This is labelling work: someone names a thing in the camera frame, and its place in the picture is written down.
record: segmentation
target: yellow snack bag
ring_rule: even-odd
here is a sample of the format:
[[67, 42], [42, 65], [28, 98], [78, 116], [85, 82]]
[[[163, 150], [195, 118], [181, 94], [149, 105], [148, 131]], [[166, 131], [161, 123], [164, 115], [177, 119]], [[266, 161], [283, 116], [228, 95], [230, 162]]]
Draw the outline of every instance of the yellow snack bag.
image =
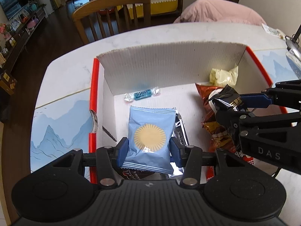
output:
[[212, 69], [209, 81], [214, 86], [224, 87], [228, 84], [230, 87], [235, 87], [237, 76], [238, 66], [229, 71], [223, 69]]

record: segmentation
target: wooden chair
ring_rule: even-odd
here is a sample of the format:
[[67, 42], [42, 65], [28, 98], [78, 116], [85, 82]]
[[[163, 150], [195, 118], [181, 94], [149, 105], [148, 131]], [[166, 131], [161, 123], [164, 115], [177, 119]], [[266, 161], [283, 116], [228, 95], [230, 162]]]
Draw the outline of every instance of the wooden chair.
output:
[[94, 40], [97, 41], [98, 38], [97, 38], [97, 34], [96, 34], [96, 31], [94, 28], [94, 23], [92, 22], [92, 19], [89, 15], [96, 13], [101, 35], [103, 38], [105, 38], [106, 33], [104, 31], [104, 27], [103, 27], [103, 23], [101, 20], [101, 15], [99, 13], [99, 10], [106, 11], [106, 18], [107, 18], [107, 23], [109, 26], [109, 32], [110, 32], [110, 35], [114, 35], [108, 8], [111, 8], [111, 7], [115, 8], [117, 27], [118, 27], [118, 31], [121, 32], [121, 23], [120, 23], [120, 18], [119, 18], [119, 14], [118, 14], [116, 6], [123, 5], [126, 28], [127, 28], [127, 31], [129, 31], [130, 30], [130, 17], [129, 17], [127, 4], [133, 4], [134, 24], [135, 24], [135, 28], [136, 29], [138, 28], [138, 19], [137, 19], [137, 11], [136, 11], [135, 3], [143, 3], [144, 25], [145, 25], [145, 27], [150, 26], [150, 24], [151, 24], [151, 9], [150, 9], [151, 8], [151, 0], [92, 0], [91, 2], [88, 2], [85, 5], [78, 8], [72, 14], [72, 19], [73, 19], [73, 22], [75, 23], [75, 26], [79, 33], [79, 36], [82, 39], [82, 42], [84, 43], [84, 45], [88, 44], [89, 40], [85, 33], [84, 26], [82, 25], [82, 22], [81, 22], [82, 18], [88, 16], [89, 24], [90, 24], [90, 28], [91, 28]]

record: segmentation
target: clear candy wrapper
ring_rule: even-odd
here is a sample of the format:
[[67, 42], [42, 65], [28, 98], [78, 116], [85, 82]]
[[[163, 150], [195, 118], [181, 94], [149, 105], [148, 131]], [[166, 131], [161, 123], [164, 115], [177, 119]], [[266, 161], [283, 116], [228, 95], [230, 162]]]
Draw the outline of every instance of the clear candy wrapper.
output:
[[135, 92], [135, 93], [125, 93], [124, 94], [124, 100], [127, 102], [132, 102], [134, 100], [140, 100], [143, 98], [149, 98], [151, 96], [157, 96], [159, 95], [160, 92], [160, 88], [155, 87], [152, 89], [147, 89], [144, 91], [140, 91], [140, 92]]
[[122, 168], [173, 174], [169, 139], [176, 118], [175, 109], [130, 107], [129, 151]]

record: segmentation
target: picture frame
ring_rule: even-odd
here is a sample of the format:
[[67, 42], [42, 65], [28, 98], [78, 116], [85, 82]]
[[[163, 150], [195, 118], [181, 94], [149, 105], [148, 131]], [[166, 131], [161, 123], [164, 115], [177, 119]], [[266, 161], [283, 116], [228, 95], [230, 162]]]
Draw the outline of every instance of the picture frame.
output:
[[25, 8], [22, 10], [22, 13], [23, 13], [26, 17], [29, 16], [29, 12], [28, 12]]
[[17, 28], [20, 26], [21, 22], [16, 20], [16, 19], [13, 19], [13, 21], [11, 22], [11, 26], [13, 27], [13, 29], [16, 31]]

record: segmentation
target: blue gripper pad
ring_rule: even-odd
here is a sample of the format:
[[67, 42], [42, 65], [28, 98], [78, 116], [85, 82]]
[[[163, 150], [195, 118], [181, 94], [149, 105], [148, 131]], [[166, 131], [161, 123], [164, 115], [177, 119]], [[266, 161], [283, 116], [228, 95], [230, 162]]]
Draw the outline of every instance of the blue gripper pad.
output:
[[181, 148], [179, 149], [179, 145], [182, 147], [182, 145], [178, 142], [178, 140], [175, 137], [171, 137], [170, 141], [169, 141], [169, 145], [170, 145], [170, 153], [172, 156], [172, 159], [174, 161], [174, 163], [177, 165], [177, 167], [183, 167], [182, 161], [181, 161]]
[[123, 137], [116, 145], [116, 147], [114, 147], [113, 156], [112, 156], [112, 166], [122, 167], [127, 153], [128, 153], [128, 138]]
[[242, 101], [248, 108], [267, 108], [273, 100], [263, 93], [241, 94]]

